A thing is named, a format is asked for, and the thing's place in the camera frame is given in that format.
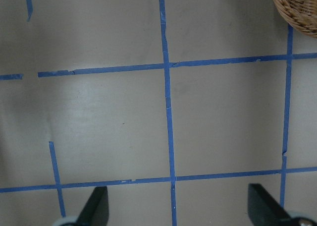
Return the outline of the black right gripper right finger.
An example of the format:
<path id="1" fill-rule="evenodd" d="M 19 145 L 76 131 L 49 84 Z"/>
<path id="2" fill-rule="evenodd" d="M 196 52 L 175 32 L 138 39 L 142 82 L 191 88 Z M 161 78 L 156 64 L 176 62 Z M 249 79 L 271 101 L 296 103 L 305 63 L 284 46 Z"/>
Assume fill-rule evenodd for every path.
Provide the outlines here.
<path id="1" fill-rule="evenodd" d="M 292 218 L 258 183 L 248 185 L 247 211 L 254 226 L 290 226 Z"/>

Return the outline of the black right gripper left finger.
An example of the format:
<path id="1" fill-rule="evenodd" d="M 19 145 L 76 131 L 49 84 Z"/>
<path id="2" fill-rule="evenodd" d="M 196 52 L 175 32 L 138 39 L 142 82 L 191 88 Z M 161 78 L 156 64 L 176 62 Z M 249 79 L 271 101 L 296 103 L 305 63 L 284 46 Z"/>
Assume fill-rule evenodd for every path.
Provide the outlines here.
<path id="1" fill-rule="evenodd" d="M 77 226 L 106 226 L 109 220 L 109 202 L 106 186 L 95 187 L 80 215 Z"/>

